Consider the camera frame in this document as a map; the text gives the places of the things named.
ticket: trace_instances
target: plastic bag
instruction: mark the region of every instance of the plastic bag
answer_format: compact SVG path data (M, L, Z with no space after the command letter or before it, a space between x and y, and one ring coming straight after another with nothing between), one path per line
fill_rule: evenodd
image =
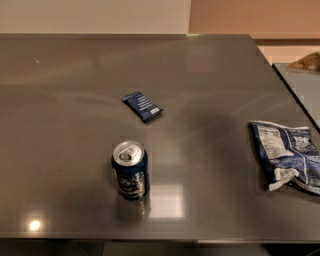
M311 53L298 61L292 62L288 68L320 72L320 52Z
M250 125L270 191L293 182L320 194L320 160L308 127L290 128L264 121Z

